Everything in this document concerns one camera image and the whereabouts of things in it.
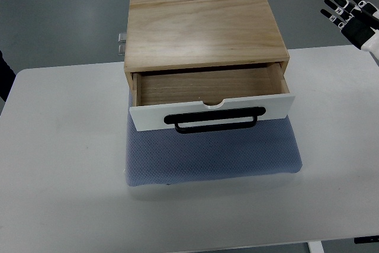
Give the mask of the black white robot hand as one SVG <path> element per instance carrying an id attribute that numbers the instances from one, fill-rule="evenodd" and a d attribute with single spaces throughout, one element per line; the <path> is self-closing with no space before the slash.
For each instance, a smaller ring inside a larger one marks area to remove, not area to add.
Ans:
<path id="1" fill-rule="evenodd" d="M 324 0 L 332 9 L 320 12 L 356 48 L 378 58 L 378 7 L 366 0 Z"/>

